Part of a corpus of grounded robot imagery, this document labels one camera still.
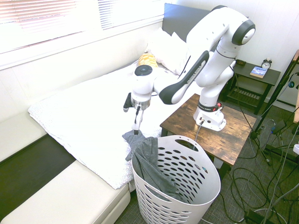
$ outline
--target book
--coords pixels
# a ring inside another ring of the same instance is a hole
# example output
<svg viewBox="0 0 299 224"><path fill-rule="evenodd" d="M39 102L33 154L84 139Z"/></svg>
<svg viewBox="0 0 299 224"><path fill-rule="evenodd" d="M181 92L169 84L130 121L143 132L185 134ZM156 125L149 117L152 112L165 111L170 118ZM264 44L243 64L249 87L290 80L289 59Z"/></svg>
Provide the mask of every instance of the book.
<svg viewBox="0 0 299 224"><path fill-rule="evenodd" d="M266 74L266 72L267 72L267 69L263 69L260 67L254 67L250 74L255 77L263 78L264 75Z"/></svg>

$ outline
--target gray cloth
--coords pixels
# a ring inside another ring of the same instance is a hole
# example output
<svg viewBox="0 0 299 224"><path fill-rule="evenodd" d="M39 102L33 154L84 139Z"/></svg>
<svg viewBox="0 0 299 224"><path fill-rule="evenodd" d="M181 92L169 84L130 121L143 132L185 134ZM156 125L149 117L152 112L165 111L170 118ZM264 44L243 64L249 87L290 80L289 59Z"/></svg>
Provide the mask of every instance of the gray cloth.
<svg viewBox="0 0 299 224"><path fill-rule="evenodd" d="M126 157L126 161L132 159L135 172L154 188L170 197L183 201L180 194L176 193L175 182L158 169L158 138L145 138L141 131L138 135L134 135L133 130L125 133L122 137L131 147L131 152ZM157 197L167 200L156 192L151 192Z"/></svg>

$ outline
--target black headboard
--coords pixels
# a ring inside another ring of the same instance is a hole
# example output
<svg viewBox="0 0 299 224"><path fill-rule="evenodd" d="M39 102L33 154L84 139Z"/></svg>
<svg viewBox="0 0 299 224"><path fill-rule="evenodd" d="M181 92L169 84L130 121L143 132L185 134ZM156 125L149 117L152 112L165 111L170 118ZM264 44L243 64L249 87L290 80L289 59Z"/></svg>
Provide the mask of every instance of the black headboard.
<svg viewBox="0 0 299 224"><path fill-rule="evenodd" d="M183 41L186 41L189 31L209 12L204 9L166 3L162 30L170 35L176 32Z"/></svg>

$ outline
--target black nightstand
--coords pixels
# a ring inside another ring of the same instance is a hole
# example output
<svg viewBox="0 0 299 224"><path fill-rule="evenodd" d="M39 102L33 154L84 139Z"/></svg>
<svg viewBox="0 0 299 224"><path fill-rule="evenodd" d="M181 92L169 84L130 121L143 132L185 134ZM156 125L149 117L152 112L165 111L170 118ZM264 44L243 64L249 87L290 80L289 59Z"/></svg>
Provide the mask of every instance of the black nightstand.
<svg viewBox="0 0 299 224"><path fill-rule="evenodd" d="M258 65L254 65L254 64L250 64L250 63L246 63L245 66L240 66L240 65L236 64L234 66L234 71L238 77L245 77L245 78L255 80L257 82L267 84L267 87L264 90L263 94L259 94L257 92L246 90L244 88L239 88L240 93L238 93L238 89L236 86L236 79L235 79L235 77L233 77L228 82L228 84L225 88L225 93L224 93L225 96L223 97L223 101L227 100L228 98L231 98L234 100L237 100L239 98L239 101L241 103L249 105L255 109L254 110L255 115L258 114L271 87L275 86L275 84L278 80L278 77L280 75L280 71L276 71L276 70L272 70L272 69L268 69L263 78L258 78L258 77L250 75L251 71L256 66L258 66Z"/></svg>

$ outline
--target gray carpet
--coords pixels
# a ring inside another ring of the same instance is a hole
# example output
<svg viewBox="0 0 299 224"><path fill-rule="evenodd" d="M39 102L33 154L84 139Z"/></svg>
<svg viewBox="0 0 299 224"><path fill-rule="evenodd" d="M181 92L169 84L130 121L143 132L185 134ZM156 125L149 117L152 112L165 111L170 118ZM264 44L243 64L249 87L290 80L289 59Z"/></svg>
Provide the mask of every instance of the gray carpet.
<svg viewBox="0 0 299 224"><path fill-rule="evenodd" d="M240 110L237 104L226 102L224 103L224 105L236 110ZM258 116L254 115L252 110L250 109L243 108L243 111L247 115L258 118ZM273 127L272 120L278 123L282 119L287 120L290 116L291 118L287 122L288 125L292 124L292 113L273 106L263 122L263 130L258 136L260 145L263 146L267 141L269 145L274 147L281 146L282 144L288 145L293 138L291 130L295 125L292 125L282 133L282 140L279 140L275 135L270 134L270 130L271 127ZM293 140L293 144L298 143L298 141L299 136L296 135ZM281 171L281 169L278 169L281 167L284 158L281 158L281 156L273 153L266 154L267 158L271 161L272 166L269 166L266 163L261 152L258 152L257 157L254 159L242 159L242 157L253 157L256 152L256 144L254 143L254 141L250 141L250 139L247 138L247 141L240 153L240 158L238 158L235 165L232 167L232 170L226 174L221 182L221 195L224 198L225 207L222 197L219 195L203 216L204 220L213 224L233 224L235 222L231 221L230 219L236 222L241 221L248 210L255 211L258 209L266 209L269 207L269 201L267 201L265 195L267 195L269 200L271 200L274 186L277 182L277 177L279 176ZM292 147L290 147L288 152L292 155L295 155L292 151ZM297 164L287 160L280 180L284 181L277 186L274 200L278 199L284 193L292 189L299 182L299 169ZM298 188L275 206L276 212L281 215L286 220L286 222L288 222L288 218L290 217L289 223L299 223L299 204L298 202L293 203L293 201L291 201L296 199L297 197ZM260 210L257 211L257 213L265 215L266 210ZM270 215L270 220L273 223L285 223L285 221L280 217L280 220L278 220L278 215L276 215L276 213L270 212ZM205 223L205 221L199 220L199 224ZM131 193L130 204L118 218L116 224L145 224L145 221L143 220L139 212L135 191Z"/></svg>

